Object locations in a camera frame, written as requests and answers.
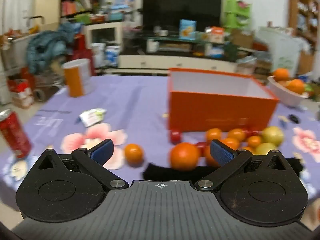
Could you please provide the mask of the yellow-green fruit lower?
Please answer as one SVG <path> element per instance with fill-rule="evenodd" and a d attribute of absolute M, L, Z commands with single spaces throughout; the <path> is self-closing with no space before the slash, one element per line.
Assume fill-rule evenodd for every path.
<path fill-rule="evenodd" d="M 255 155 L 267 155 L 270 150 L 276 150 L 277 146 L 271 142 L 264 142 L 256 147 Z"/>

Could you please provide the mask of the yellow-green fruit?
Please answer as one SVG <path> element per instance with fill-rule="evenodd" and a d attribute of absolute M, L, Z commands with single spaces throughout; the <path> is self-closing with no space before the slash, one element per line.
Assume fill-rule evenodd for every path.
<path fill-rule="evenodd" d="M 284 133 L 277 126 L 270 126 L 265 128 L 261 136 L 263 137 L 264 142 L 272 143 L 276 146 L 280 146 L 284 141 Z"/>
<path fill-rule="evenodd" d="M 271 142 L 264 142 L 256 147 L 255 155 L 267 155 L 270 150 L 276 150 L 277 146 Z"/>

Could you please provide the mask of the small orange right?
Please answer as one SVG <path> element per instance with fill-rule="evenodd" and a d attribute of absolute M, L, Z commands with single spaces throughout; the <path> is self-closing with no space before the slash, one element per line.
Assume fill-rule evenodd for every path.
<path fill-rule="evenodd" d="M 247 139 L 247 146 L 251 148 L 257 148 L 260 144 L 262 144 L 263 140 L 261 136 L 253 135 Z"/>

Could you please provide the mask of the yellow-green fruit upper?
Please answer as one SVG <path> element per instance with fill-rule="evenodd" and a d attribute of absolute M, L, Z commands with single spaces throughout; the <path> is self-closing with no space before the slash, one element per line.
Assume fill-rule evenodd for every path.
<path fill-rule="evenodd" d="M 261 136 L 263 137 L 264 142 L 272 143 L 276 146 L 280 146 L 284 141 L 284 133 L 277 126 L 270 126 L 265 128 Z"/>

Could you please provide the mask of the orange middle front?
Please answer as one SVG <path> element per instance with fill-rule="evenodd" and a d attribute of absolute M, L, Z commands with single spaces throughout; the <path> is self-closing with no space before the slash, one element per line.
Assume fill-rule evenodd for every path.
<path fill-rule="evenodd" d="M 237 150 L 240 148 L 240 141 L 235 138 L 225 138 L 222 139 L 221 142 L 233 150 Z"/>

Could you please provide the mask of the orange behind right finger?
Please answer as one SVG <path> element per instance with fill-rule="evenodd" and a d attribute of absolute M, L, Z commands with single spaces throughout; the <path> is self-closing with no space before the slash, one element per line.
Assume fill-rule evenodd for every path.
<path fill-rule="evenodd" d="M 212 157 L 212 155 L 210 153 L 210 146 L 209 145 L 204 148 L 203 156 L 205 158 L 207 166 L 211 166 L 214 168 L 220 167 L 219 163 Z"/>

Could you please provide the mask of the small orange middle back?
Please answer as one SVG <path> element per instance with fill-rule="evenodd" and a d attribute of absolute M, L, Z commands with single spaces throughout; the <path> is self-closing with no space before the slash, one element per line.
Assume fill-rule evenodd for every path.
<path fill-rule="evenodd" d="M 228 132 L 227 137 L 233 138 L 238 142 L 243 142 L 246 139 L 246 132 L 243 129 L 235 128 Z"/>

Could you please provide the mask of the red soda can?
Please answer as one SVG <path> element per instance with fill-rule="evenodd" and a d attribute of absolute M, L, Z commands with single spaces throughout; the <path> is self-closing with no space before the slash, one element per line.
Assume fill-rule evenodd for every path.
<path fill-rule="evenodd" d="M 16 158 L 25 158 L 31 152 L 31 142 L 11 109 L 1 111 L 1 134 Z"/>

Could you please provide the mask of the small orange by box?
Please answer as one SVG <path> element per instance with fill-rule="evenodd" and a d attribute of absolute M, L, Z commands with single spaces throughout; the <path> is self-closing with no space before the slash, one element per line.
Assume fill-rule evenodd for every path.
<path fill-rule="evenodd" d="M 220 140 L 222 137 L 222 131 L 218 128 L 211 128 L 206 132 L 206 142 L 209 144 L 212 140 Z"/>

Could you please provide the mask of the small black object on table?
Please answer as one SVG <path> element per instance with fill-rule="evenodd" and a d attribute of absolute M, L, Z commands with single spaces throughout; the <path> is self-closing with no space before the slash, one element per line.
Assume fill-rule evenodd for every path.
<path fill-rule="evenodd" d="M 287 116 L 287 118 L 294 124 L 299 124 L 300 123 L 300 118 L 296 115 L 290 114 Z"/>

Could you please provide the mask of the white snack packet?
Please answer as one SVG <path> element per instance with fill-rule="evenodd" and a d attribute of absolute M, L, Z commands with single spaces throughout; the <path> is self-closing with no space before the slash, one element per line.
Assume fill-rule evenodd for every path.
<path fill-rule="evenodd" d="M 104 120 L 106 110 L 103 108 L 95 108 L 82 112 L 79 115 L 80 121 L 86 128 L 98 124 Z"/>

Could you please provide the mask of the small orange left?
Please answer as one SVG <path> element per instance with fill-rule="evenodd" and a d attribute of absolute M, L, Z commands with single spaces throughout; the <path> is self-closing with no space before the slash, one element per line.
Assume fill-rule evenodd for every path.
<path fill-rule="evenodd" d="M 127 144 L 124 148 L 124 154 L 130 165 L 140 165 L 144 161 L 144 151 L 137 144 Z"/>

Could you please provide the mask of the large orange front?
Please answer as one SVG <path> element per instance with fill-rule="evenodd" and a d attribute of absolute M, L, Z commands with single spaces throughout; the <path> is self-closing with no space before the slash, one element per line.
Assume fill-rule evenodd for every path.
<path fill-rule="evenodd" d="M 191 171 L 198 165 L 200 156 L 200 150 L 195 145 L 182 142 L 170 150 L 170 167 L 180 171 Z"/>

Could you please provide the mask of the white fruit bowl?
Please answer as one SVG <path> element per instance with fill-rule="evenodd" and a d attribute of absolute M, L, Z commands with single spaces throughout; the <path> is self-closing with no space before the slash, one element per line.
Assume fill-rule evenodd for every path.
<path fill-rule="evenodd" d="M 269 76 L 268 87 L 270 91 L 286 106 L 297 108 L 300 103 L 308 98 L 307 92 L 303 94 L 297 94 L 285 88 L 284 86 L 277 83 L 273 76 Z"/>

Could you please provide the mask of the black cloth on table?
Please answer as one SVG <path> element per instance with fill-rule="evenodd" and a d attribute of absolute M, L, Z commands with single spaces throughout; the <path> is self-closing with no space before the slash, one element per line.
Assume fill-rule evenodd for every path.
<path fill-rule="evenodd" d="M 291 165 L 294 172 L 300 177 L 304 166 L 297 158 L 286 158 L 287 162 Z M 261 162 L 252 161 L 250 165 L 247 165 L 244 172 L 252 172 L 258 168 Z M 218 168 L 212 166 L 197 166 L 191 171 L 179 171 L 173 168 L 160 167 L 152 163 L 149 163 L 142 176 L 144 180 L 190 180 L 192 183 L 196 183 L 203 177 L 216 171 Z"/>

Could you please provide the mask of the small red fruit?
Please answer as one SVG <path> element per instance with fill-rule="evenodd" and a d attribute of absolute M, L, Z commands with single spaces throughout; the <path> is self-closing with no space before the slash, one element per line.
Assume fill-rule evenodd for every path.
<path fill-rule="evenodd" d="M 172 144 L 179 144 L 181 142 L 181 133 L 176 129 L 170 130 L 169 137 Z"/>

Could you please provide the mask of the purple floral tablecloth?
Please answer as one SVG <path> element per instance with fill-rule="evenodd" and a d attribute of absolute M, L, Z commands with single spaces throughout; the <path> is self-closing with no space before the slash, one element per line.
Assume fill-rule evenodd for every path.
<path fill-rule="evenodd" d="M 79 115 L 85 110 L 103 108 L 106 134 L 117 149 L 126 144 L 140 145 L 145 151 L 142 167 L 124 164 L 114 173 L 131 182 L 143 178 L 152 163 L 168 167 L 168 153 L 172 148 L 167 129 L 168 80 L 156 76 L 100 76 L 93 79 L 93 92 L 71 98 L 66 89 L 55 94 L 25 124 L 24 130 L 33 146 L 21 171 L 12 171 L 15 163 L 12 152 L 1 147 L 1 200 L 16 209 L 15 194 L 24 175 L 41 153 L 52 147 L 57 153 L 70 153 L 89 136 Z"/>

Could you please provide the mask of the orange in bowl right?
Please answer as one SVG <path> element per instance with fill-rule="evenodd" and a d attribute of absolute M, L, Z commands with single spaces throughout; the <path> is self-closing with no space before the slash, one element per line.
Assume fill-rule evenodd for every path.
<path fill-rule="evenodd" d="M 290 80 L 286 84 L 286 89 L 301 95 L 305 92 L 305 83 L 300 79 Z"/>

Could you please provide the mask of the orange in bowl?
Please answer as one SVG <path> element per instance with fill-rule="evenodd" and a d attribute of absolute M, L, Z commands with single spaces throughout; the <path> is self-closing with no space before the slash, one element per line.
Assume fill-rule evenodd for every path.
<path fill-rule="evenodd" d="M 278 68 L 272 73 L 272 76 L 276 82 L 287 81 L 290 79 L 290 72 L 286 68 Z"/>
<path fill-rule="evenodd" d="M 286 89 L 301 95 L 305 92 L 305 83 L 300 79 L 290 80 L 286 84 Z"/>

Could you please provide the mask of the orange open cardboard box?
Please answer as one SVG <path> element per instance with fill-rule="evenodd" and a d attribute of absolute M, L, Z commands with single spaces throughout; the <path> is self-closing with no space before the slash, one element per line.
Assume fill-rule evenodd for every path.
<path fill-rule="evenodd" d="M 180 132 L 261 131 L 279 102 L 250 75 L 188 68 L 169 70 L 168 93 L 168 129 Z"/>

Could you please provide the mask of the orange in bowl left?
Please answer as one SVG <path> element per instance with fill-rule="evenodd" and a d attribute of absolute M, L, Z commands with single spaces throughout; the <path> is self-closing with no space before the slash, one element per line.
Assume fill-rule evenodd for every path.
<path fill-rule="evenodd" d="M 290 72 L 286 68 L 278 68 L 272 73 L 272 76 L 276 82 L 287 81 L 290 79 Z"/>

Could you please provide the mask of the orange white cylindrical tin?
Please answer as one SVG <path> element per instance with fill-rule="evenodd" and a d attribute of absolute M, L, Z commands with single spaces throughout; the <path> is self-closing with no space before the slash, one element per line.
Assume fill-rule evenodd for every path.
<path fill-rule="evenodd" d="M 89 59 L 77 59 L 62 65 L 69 96 L 73 98 L 89 94 L 93 90 Z"/>

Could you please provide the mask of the white tv cabinet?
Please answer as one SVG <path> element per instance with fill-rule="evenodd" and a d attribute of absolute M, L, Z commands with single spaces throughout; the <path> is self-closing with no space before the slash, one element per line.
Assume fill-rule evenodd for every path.
<path fill-rule="evenodd" d="M 159 55 L 121 55 L 117 72 L 121 74 L 168 74 L 170 68 L 188 68 L 234 73 L 237 64 L 216 59 Z"/>

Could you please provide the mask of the blue clothes pile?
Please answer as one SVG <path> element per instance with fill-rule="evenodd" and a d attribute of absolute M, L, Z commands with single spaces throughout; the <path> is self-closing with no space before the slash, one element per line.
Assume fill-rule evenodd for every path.
<path fill-rule="evenodd" d="M 32 37 L 27 45 L 25 60 L 30 74 L 41 74 L 52 61 L 73 51 L 75 36 L 81 33 L 81 23 L 65 22 L 57 30 L 45 30 Z"/>

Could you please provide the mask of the white blue bucket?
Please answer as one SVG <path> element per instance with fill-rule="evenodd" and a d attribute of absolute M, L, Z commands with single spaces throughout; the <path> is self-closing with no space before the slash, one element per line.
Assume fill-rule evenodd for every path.
<path fill-rule="evenodd" d="M 120 46 L 118 45 L 107 46 L 105 49 L 106 65 L 109 67 L 117 67 L 119 53 L 120 53 Z"/>

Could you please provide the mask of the white side cabinet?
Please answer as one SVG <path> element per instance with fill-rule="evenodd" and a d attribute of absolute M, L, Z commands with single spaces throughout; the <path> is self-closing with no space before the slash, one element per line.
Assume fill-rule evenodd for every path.
<path fill-rule="evenodd" d="M 96 24 L 87 24 L 82 27 L 85 36 L 86 48 L 90 49 L 93 43 L 112 43 L 123 48 L 123 22 L 107 21 Z"/>

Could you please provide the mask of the wooden bookshelf right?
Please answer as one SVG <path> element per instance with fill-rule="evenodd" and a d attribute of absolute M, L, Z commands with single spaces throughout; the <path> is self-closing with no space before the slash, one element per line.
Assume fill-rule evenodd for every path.
<path fill-rule="evenodd" d="M 289 0 L 288 27 L 302 41 L 297 74 L 312 71 L 319 31 L 319 1 Z"/>

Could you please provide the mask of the blue snack box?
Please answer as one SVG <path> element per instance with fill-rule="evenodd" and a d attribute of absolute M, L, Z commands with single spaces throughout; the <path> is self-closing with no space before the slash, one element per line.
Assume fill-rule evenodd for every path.
<path fill-rule="evenodd" d="M 182 40 L 195 40 L 196 21 L 180 20 L 179 38 Z"/>

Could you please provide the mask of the green plastic shelf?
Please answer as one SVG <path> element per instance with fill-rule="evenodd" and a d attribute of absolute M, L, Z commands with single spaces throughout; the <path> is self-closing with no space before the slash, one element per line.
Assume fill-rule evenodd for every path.
<path fill-rule="evenodd" d="M 231 33 L 235 29 L 247 29 L 251 21 L 251 4 L 243 0 L 225 0 L 223 27 Z"/>

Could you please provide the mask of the black television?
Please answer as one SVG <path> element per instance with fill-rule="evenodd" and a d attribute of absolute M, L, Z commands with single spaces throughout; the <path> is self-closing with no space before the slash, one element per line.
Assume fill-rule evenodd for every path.
<path fill-rule="evenodd" d="M 180 27 L 180 20 L 196 22 L 196 30 L 220 25 L 222 0 L 142 0 L 144 31 L 155 26 Z"/>

